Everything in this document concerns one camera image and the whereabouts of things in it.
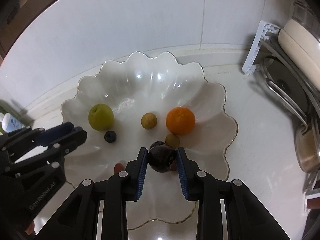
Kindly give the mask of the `person's left hand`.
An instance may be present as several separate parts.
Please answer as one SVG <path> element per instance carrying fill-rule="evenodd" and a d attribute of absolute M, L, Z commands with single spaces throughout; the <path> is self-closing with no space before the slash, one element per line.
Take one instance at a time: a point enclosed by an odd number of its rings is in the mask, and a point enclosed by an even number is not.
<path fill-rule="evenodd" d="M 34 221 L 32 221 L 32 223 L 25 229 L 25 233 L 27 235 L 33 234 L 34 228 L 35 228 L 35 223 L 34 223 Z"/>

